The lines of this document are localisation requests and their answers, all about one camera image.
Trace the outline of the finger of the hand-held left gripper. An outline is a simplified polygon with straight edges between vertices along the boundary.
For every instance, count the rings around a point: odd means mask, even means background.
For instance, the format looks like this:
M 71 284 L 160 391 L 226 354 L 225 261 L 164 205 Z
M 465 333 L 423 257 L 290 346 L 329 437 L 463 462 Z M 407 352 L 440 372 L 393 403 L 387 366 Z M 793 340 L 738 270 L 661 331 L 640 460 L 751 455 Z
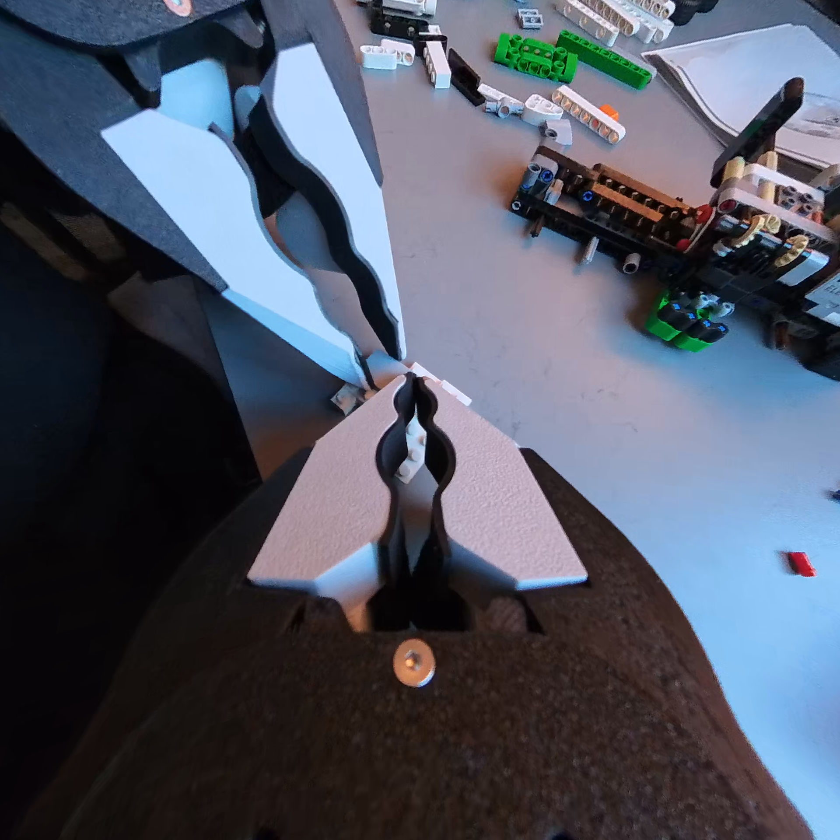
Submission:
M 161 79 L 161 105 L 101 132 L 112 151 L 226 283 L 222 296 L 344 382 L 362 386 L 355 342 L 309 276 L 269 236 L 234 127 L 227 73 L 202 59 Z
M 249 121 L 269 166 L 317 215 L 332 261 L 349 278 L 383 349 L 405 359 L 382 187 L 315 45 L 277 53 Z

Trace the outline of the dark lego vehicle build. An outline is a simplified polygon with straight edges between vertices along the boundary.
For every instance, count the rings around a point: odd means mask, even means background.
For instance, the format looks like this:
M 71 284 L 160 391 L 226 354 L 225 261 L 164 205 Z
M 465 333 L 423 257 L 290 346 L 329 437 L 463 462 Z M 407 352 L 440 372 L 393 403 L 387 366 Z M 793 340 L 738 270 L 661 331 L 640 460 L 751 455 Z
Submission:
M 627 275 L 655 270 L 663 290 L 644 327 L 672 347 L 709 349 L 746 307 L 768 320 L 772 348 L 793 341 L 807 370 L 838 382 L 838 165 L 803 182 L 780 170 L 775 149 L 804 101 L 793 77 L 764 104 L 717 158 L 707 203 L 586 167 L 545 137 L 510 210 L 533 237 L 548 229 L 584 246 L 584 263 L 601 251 Z

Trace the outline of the long white lego beam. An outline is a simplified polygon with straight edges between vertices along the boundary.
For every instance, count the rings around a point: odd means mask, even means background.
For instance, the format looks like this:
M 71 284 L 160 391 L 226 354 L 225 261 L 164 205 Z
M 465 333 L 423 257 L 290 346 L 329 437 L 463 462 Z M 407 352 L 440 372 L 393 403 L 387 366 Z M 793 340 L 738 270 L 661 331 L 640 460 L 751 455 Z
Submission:
M 557 87 L 551 96 L 552 102 L 563 109 L 570 119 L 586 127 L 610 145 L 624 140 L 626 129 L 620 122 L 615 122 L 568 86 Z

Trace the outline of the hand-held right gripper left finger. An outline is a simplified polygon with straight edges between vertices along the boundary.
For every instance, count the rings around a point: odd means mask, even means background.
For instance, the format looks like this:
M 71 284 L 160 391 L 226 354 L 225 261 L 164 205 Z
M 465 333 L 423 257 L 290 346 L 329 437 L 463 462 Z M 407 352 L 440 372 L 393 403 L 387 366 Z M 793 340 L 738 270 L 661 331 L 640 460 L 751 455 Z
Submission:
M 283 503 L 248 583 L 333 599 L 356 632 L 371 601 L 407 577 L 397 470 L 407 457 L 412 373 L 398 375 L 322 436 Z

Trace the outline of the lego instruction booklet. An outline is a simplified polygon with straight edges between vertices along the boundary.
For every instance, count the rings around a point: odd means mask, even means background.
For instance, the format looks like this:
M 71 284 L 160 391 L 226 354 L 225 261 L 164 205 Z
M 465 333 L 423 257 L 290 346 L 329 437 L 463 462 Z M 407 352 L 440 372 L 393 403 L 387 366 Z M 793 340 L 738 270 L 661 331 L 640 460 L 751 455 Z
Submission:
M 807 26 L 780 24 L 642 56 L 723 138 L 739 134 L 787 81 L 802 78 L 803 103 L 777 146 L 819 170 L 839 162 L 839 58 Z

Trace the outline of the white lego plate assembly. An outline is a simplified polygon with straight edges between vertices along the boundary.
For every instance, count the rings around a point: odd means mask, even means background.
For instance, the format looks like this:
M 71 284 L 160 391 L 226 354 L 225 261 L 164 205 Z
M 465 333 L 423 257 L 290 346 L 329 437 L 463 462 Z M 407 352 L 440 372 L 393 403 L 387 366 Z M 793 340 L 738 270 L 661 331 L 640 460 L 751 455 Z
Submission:
M 388 355 L 383 350 L 376 350 L 363 360 L 366 369 L 367 382 L 372 388 L 363 388 L 360 385 L 347 383 L 336 392 L 331 403 L 335 405 L 342 414 L 347 417 L 358 407 L 362 406 L 372 396 L 383 389 L 397 375 L 406 372 L 414 373 L 420 378 L 441 385 L 443 389 L 454 396 L 466 406 L 472 403 L 470 397 L 460 391 L 447 380 L 441 380 L 420 363 L 405 363 Z M 424 465 L 427 445 L 427 432 L 421 425 L 417 412 L 406 424 L 406 458 L 399 466 L 395 476 L 404 484 L 408 484 L 415 477 L 420 468 Z

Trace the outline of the short white lego connector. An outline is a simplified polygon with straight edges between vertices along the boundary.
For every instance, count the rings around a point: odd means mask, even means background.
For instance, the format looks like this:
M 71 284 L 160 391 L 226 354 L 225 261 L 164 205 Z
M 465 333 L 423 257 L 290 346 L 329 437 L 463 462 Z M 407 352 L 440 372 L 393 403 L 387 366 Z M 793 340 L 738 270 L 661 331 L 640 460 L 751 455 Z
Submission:
M 378 45 L 360 46 L 360 62 L 366 70 L 395 70 L 398 67 L 410 67 L 415 57 L 415 46 L 409 41 L 385 38 Z

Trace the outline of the grey lego axle connector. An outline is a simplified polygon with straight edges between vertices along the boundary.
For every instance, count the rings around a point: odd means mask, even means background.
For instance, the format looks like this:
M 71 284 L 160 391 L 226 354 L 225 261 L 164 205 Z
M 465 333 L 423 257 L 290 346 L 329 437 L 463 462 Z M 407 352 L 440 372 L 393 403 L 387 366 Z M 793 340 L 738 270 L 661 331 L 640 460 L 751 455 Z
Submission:
M 522 101 L 485 83 L 479 84 L 478 93 L 483 98 L 481 107 L 485 113 L 495 115 L 499 119 L 521 117 L 523 113 Z

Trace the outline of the green lego frame piece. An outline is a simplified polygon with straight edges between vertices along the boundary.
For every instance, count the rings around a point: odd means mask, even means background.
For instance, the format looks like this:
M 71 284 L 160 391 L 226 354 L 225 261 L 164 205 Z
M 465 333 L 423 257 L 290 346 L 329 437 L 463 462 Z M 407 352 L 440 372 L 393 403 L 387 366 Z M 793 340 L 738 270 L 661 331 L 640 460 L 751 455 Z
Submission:
M 499 35 L 493 60 L 508 69 L 561 85 L 571 83 L 578 68 L 578 56 L 567 48 L 507 33 Z

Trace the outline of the row of white lego beams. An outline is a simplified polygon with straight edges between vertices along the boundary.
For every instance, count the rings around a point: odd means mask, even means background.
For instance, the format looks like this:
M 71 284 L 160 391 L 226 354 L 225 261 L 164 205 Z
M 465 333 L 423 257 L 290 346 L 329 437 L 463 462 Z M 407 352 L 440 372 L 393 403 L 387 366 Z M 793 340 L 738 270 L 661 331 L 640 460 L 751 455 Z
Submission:
M 673 2 L 560 1 L 554 7 L 572 25 L 610 47 L 620 36 L 658 45 L 675 26 Z

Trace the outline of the black lego beam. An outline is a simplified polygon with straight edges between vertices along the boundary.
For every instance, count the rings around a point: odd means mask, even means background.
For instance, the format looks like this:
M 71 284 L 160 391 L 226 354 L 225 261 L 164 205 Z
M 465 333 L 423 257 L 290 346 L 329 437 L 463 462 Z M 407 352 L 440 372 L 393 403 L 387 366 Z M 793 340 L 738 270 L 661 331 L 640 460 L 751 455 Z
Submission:
M 409 41 L 418 51 L 422 51 L 426 43 L 440 43 L 444 51 L 448 48 L 448 37 L 439 26 L 429 23 L 425 17 L 400 14 L 384 7 L 382 2 L 370 3 L 369 24 L 373 34 Z

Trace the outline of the white lego brick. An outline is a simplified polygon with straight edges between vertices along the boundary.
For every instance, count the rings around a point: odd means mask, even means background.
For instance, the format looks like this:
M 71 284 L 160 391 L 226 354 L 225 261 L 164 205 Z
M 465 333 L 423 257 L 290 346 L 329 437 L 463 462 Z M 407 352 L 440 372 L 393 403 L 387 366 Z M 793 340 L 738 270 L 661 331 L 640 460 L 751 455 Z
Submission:
M 450 89 L 452 71 L 443 43 L 436 40 L 423 42 L 423 59 L 432 87 L 436 90 Z

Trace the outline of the black lego panel piece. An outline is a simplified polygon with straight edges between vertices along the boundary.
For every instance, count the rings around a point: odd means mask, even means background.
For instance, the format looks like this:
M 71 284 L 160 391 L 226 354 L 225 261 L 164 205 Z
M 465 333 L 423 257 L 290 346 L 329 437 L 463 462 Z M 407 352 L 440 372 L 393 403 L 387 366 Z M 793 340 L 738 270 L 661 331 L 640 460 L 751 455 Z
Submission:
M 447 61 L 450 84 L 474 107 L 484 107 L 486 98 L 479 90 L 481 81 L 475 70 L 451 47 L 448 49 Z

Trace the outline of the white curved lego connector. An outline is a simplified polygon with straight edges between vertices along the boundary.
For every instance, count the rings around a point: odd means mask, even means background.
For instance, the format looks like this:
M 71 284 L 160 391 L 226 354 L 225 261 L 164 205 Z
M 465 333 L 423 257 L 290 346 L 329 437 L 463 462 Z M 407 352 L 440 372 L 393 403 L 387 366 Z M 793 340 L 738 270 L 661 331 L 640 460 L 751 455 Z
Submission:
M 522 104 L 520 120 L 535 127 L 541 127 L 547 122 L 561 120 L 563 109 L 556 103 L 534 93 Z

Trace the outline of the long green lego beam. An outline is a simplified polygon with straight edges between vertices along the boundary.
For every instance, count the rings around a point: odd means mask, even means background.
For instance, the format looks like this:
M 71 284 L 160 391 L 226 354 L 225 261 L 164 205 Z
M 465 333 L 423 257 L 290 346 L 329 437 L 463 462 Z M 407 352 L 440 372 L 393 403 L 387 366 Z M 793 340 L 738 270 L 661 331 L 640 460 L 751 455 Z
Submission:
M 612 49 L 563 29 L 556 40 L 557 47 L 576 55 L 579 62 L 629 86 L 635 90 L 645 89 L 655 77 L 646 66 L 621 56 Z

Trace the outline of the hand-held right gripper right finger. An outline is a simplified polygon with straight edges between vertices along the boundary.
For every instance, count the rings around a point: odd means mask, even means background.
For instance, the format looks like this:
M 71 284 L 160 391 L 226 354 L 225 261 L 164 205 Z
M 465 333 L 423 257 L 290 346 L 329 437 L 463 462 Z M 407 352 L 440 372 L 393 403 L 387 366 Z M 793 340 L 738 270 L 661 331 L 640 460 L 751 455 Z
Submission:
M 436 482 L 434 544 L 457 592 L 528 592 L 588 573 L 520 447 L 427 377 L 413 379 Z

